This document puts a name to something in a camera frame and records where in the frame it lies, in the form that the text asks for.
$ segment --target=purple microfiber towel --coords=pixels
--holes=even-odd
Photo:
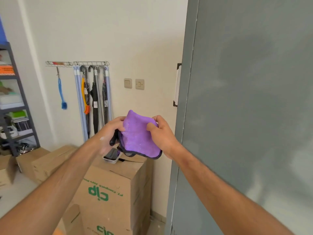
[[[138,154],[147,158],[158,159],[162,150],[156,146],[151,133],[147,131],[148,123],[153,123],[158,127],[153,118],[141,116],[132,110],[128,111],[123,122],[125,131],[119,132],[118,149],[129,157]]]

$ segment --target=gray door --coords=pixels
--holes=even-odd
[[[313,0],[189,0],[176,137],[295,234],[313,231]],[[222,234],[173,163],[166,234]]]

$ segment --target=floor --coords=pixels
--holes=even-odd
[[[25,177],[22,173],[17,172],[14,184],[6,189],[0,190],[0,218],[36,187],[36,183]],[[164,223],[152,217],[147,235],[163,235],[164,227]]]

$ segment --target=light switch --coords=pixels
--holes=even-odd
[[[131,78],[124,78],[124,87],[133,88],[133,80]]]
[[[145,80],[136,79],[136,89],[144,90],[145,89]]]

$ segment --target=blue brush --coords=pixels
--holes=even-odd
[[[62,84],[61,84],[61,79],[60,79],[60,74],[59,74],[59,68],[58,67],[57,67],[57,72],[58,72],[59,92],[60,92],[60,97],[61,97],[61,100],[62,100],[61,108],[63,110],[66,110],[67,109],[67,103],[65,102],[64,97],[63,97]]]

